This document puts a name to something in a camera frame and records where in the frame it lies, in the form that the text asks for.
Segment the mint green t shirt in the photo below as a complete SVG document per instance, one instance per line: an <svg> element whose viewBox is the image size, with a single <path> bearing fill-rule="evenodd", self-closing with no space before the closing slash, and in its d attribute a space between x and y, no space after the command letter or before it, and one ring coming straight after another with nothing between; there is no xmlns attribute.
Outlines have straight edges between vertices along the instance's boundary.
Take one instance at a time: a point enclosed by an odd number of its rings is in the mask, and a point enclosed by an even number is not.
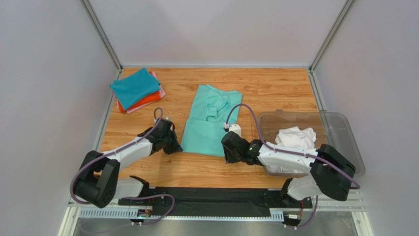
<svg viewBox="0 0 419 236"><path fill-rule="evenodd" d="M242 93L222 91L211 85L199 85L189 117L186 121L181 147L186 153L224 157L221 140L226 134L225 121L238 121L239 108L231 114L232 108L242 102Z"/></svg>

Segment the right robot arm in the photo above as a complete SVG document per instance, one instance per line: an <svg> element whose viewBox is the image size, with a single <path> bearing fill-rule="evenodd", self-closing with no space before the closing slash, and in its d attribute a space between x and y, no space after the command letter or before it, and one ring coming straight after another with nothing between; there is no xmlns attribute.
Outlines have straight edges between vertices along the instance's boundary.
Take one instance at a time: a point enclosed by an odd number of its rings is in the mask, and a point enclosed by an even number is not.
<svg viewBox="0 0 419 236"><path fill-rule="evenodd" d="M262 140L248 142L232 131L221 143L228 164L278 166L304 173L303 177L287 180L282 187L284 194L298 201L323 194L343 202L351 189L360 188L354 180L355 166L327 144L318 149L281 147Z"/></svg>

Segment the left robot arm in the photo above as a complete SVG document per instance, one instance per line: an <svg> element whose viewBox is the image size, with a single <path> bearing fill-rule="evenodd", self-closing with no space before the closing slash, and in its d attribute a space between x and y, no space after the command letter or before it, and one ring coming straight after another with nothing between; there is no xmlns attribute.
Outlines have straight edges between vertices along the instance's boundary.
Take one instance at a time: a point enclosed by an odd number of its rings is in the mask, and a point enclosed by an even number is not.
<svg viewBox="0 0 419 236"><path fill-rule="evenodd" d="M104 208L115 199L139 197L146 182L135 176L122 179L119 174L134 162L160 150L165 154L182 151L173 122L164 118L117 149L88 152L71 182L73 200Z"/></svg>

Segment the black base mat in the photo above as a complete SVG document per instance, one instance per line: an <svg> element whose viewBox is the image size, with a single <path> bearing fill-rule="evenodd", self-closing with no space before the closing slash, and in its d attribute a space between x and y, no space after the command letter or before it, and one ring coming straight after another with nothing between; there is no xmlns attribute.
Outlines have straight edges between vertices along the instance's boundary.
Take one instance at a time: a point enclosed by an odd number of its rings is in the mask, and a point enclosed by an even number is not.
<svg viewBox="0 0 419 236"><path fill-rule="evenodd" d="M140 194L150 200L119 200L120 206L146 206L152 215L162 215L173 206L170 216L266 217L272 208L312 209L312 201L293 200L279 190L260 188L155 187Z"/></svg>

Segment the folded teal t shirt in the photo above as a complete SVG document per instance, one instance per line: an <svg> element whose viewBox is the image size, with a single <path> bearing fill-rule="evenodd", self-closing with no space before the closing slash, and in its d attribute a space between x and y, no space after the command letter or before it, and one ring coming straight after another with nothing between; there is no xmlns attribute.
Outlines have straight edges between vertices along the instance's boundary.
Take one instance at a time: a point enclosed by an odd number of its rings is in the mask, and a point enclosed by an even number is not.
<svg viewBox="0 0 419 236"><path fill-rule="evenodd" d="M123 109L127 110L146 96L159 92L160 85L160 81L143 67L124 79L114 80L110 88Z"/></svg>

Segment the white t shirt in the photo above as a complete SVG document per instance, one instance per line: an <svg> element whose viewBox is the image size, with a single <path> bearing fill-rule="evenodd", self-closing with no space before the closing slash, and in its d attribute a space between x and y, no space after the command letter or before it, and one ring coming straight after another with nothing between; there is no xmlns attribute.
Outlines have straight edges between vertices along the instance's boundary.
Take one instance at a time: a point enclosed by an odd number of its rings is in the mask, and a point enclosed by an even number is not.
<svg viewBox="0 0 419 236"><path fill-rule="evenodd" d="M275 143L278 146L299 149L313 149L316 140L317 134L313 128L300 130L298 126L280 129L275 137ZM303 174L303 172L297 170L278 166L267 166L265 170L267 173L274 175Z"/></svg>

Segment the clear plastic bin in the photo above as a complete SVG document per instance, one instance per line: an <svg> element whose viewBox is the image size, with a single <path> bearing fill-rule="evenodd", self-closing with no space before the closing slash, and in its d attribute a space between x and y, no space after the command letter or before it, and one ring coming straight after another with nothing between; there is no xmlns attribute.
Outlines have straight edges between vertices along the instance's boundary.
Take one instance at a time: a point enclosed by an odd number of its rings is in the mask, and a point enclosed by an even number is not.
<svg viewBox="0 0 419 236"><path fill-rule="evenodd" d="M365 166L347 118L332 112L263 112L258 116L258 123L266 142L275 143L280 129L298 126L300 130L313 128L317 134L315 147L322 144L334 147L356 168L356 177L365 174Z"/></svg>

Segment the aluminium frame rail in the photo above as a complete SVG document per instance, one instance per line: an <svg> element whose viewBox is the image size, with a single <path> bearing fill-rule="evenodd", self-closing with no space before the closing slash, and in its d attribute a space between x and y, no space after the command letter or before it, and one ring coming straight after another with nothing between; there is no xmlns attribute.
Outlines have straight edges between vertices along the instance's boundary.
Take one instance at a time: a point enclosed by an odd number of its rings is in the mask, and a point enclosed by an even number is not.
<svg viewBox="0 0 419 236"><path fill-rule="evenodd" d="M360 193L293 200L279 189L147 187L104 208L71 202L59 235L373 235Z"/></svg>

